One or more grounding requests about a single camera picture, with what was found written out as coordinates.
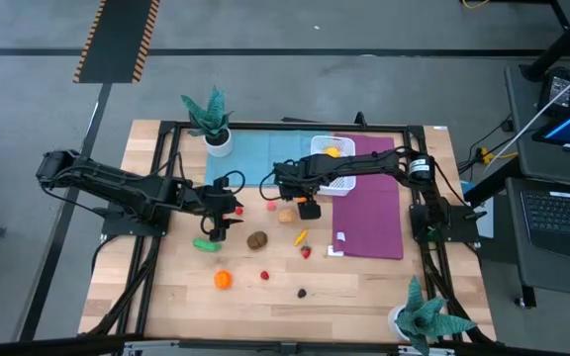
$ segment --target gray floor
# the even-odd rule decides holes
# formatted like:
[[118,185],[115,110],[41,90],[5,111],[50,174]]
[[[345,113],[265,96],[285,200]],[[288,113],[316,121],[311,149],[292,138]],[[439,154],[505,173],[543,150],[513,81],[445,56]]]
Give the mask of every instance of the gray floor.
[[[91,0],[0,0],[0,46],[81,46],[97,6]],[[570,5],[563,6],[570,15]],[[456,0],[167,0],[152,46],[543,48],[560,33],[548,6],[488,4],[468,11]],[[180,94],[204,101],[216,84],[229,93],[234,120],[346,123],[363,111],[371,123],[448,126],[460,159],[509,113],[503,69],[523,62],[151,57],[140,84],[113,86],[92,156],[118,165],[133,119],[185,119]],[[15,337],[56,214],[57,201],[44,196],[34,178],[41,154],[80,146],[100,89],[71,83],[76,63],[76,57],[0,57],[0,224],[8,227],[0,239],[0,342]],[[498,132],[487,144],[505,137]],[[75,334],[100,225],[75,212],[39,338]],[[522,311],[511,303],[519,291],[516,267],[485,263],[484,271],[501,341],[570,351],[570,296],[542,291],[538,309]]]

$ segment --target teal leaves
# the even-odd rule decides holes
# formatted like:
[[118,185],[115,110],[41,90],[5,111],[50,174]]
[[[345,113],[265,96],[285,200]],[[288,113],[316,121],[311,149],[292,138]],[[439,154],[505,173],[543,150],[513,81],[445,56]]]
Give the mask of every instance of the teal leaves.
[[411,344],[423,355],[429,355],[428,339],[467,331],[476,323],[462,317],[441,314],[447,300],[436,297],[424,302],[422,286],[416,277],[409,285],[408,302],[395,323],[406,333]]
[[191,98],[182,95],[182,102],[188,109],[190,122],[197,130],[189,131],[192,135],[207,135],[216,137],[228,127],[230,113],[225,113],[226,103],[224,92],[213,87],[208,106],[202,109]]
[[411,284],[408,286],[408,302],[406,303],[406,310],[408,312],[416,312],[424,305],[424,296],[422,296],[422,286],[420,281],[413,276]]

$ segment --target yellow object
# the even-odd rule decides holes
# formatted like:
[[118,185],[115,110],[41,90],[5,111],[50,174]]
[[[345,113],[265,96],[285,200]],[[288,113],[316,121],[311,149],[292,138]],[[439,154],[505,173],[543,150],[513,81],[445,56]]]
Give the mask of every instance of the yellow object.
[[[487,148],[485,147],[481,147],[481,160],[480,162],[483,164],[489,164],[491,161],[494,160],[494,158],[496,158],[496,156],[494,155],[494,153],[488,153]],[[514,153],[509,153],[509,154],[504,154],[502,156],[500,156],[499,158],[503,159],[507,159],[507,158],[512,158],[512,157],[516,157],[517,155],[519,155],[518,152],[514,152]]]
[[325,148],[325,154],[328,154],[333,158],[338,158],[340,157],[340,150],[335,147],[327,147]]
[[299,234],[298,237],[296,237],[296,241],[294,241],[294,246],[298,246],[299,244],[301,244],[301,242],[303,242],[303,240],[305,239],[305,236],[307,236],[307,231],[303,230],[303,232],[301,232],[301,234]]
[[467,0],[461,0],[461,1],[463,2],[463,6],[465,6],[465,7],[468,8],[468,9],[476,9],[476,8],[479,8],[479,7],[481,7],[481,6],[483,6],[483,5],[485,5],[485,4],[487,4],[487,3],[490,2],[490,0],[485,0],[485,1],[483,1],[482,3],[480,3],[480,4],[476,4],[476,5],[470,6],[470,5],[467,4]]
[[519,155],[519,153],[518,153],[518,152],[514,152],[514,153],[510,153],[510,154],[503,154],[503,155],[500,156],[499,158],[500,158],[500,159],[503,159],[503,158],[512,158],[512,157],[516,157],[517,155]]

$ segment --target toy cucumber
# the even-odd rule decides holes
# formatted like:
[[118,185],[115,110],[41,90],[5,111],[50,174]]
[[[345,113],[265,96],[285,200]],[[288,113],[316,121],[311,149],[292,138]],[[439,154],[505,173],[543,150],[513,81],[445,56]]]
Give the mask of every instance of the toy cucumber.
[[193,246],[198,250],[206,252],[217,252],[222,246],[219,243],[211,242],[204,238],[195,238],[193,240]]

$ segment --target red berry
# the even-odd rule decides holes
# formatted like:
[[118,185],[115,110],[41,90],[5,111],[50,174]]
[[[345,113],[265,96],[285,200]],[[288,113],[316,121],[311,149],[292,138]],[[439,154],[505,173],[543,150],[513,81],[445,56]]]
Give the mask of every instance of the red berry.
[[301,248],[301,254],[305,259],[308,259],[309,256],[312,254],[312,248],[310,246],[303,246]]

